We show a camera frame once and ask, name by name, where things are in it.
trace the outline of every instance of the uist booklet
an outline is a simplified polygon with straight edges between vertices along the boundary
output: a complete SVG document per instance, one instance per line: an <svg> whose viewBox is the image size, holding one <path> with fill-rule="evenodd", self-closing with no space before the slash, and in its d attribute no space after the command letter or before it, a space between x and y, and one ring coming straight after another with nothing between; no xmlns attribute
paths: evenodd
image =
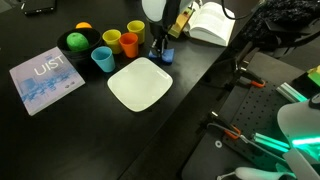
<svg viewBox="0 0 320 180"><path fill-rule="evenodd" d="M58 47L12 68L10 74L31 116L85 84Z"/></svg>
<svg viewBox="0 0 320 180"><path fill-rule="evenodd" d="M228 19L222 6L215 2L207 2L199 7L193 3L194 12L184 31L191 38L203 40L220 46L228 46L235 21ZM226 9L229 16L234 13Z"/></svg>

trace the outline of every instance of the square plate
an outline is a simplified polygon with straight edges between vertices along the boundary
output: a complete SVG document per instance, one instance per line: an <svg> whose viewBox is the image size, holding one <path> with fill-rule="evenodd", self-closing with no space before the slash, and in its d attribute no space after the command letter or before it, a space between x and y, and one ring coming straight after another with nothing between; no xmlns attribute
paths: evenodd
<svg viewBox="0 0 320 180"><path fill-rule="evenodd" d="M169 74L141 57L111 76L108 86L127 108L134 112L147 109L171 87Z"/></svg>

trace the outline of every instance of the perforated metal plate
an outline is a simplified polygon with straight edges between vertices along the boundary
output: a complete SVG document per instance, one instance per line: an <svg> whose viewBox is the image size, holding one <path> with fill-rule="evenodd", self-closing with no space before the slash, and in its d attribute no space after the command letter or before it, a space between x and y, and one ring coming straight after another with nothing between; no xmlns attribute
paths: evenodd
<svg viewBox="0 0 320 180"><path fill-rule="evenodd" d="M251 139L255 132L271 138L287 142L278 123L277 113L280 107L289 101L276 91L277 86L272 82L266 82L264 88L252 86L235 114L232 124L241 130L242 134ZM264 170L275 170L278 162L272 156L258 150L242 140L223 137L223 142L232 149L252 161L257 167Z"/></svg>

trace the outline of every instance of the red cup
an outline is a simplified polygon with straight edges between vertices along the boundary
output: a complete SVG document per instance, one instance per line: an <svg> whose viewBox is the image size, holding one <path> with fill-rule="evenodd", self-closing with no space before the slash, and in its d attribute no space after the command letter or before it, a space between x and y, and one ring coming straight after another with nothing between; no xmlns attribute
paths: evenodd
<svg viewBox="0 0 320 180"><path fill-rule="evenodd" d="M119 42L128 58L138 56L138 36L135 33L124 33L121 35Z"/></svg>

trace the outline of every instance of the dark floor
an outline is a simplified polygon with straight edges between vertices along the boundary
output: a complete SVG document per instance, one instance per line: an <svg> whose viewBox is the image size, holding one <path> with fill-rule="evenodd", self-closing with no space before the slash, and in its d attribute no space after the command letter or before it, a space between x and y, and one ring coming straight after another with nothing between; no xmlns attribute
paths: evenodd
<svg viewBox="0 0 320 180"><path fill-rule="evenodd" d="M320 38L317 38L280 61L306 71L320 64L319 52ZM212 77L210 86L202 81L194 87L121 179L181 179L180 171L184 163L205 133L205 130L199 130L200 122L209 110L218 110L228 96L220 87L231 78L230 72L227 63L213 67L209 72Z"/></svg>

